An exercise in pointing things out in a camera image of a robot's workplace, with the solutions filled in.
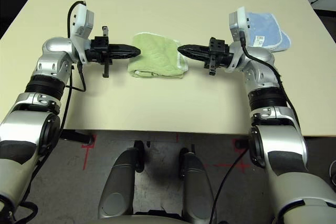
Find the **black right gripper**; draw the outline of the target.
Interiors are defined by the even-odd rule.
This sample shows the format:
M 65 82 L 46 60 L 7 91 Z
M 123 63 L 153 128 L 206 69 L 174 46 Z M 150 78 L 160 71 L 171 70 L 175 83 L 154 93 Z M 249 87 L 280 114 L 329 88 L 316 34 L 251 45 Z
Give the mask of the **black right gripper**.
M 209 40 L 209 48 L 200 45 L 182 45 L 177 50 L 190 59 L 209 61 L 209 74 L 216 74 L 216 69 L 219 67 L 227 68 L 233 59 L 233 54 L 229 52 L 229 45 L 224 40 L 214 37 Z

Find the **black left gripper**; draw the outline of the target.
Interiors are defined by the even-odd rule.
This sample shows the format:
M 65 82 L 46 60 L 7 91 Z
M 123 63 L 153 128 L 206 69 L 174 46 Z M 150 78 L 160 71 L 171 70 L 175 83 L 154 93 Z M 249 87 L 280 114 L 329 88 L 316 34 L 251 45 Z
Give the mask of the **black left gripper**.
M 91 40 L 90 48 L 86 50 L 88 62 L 98 63 L 104 66 L 103 77 L 109 77 L 111 59 L 129 59 L 140 55 L 141 50 L 130 45 L 110 45 L 108 27 L 102 26 L 102 36 L 95 36 Z

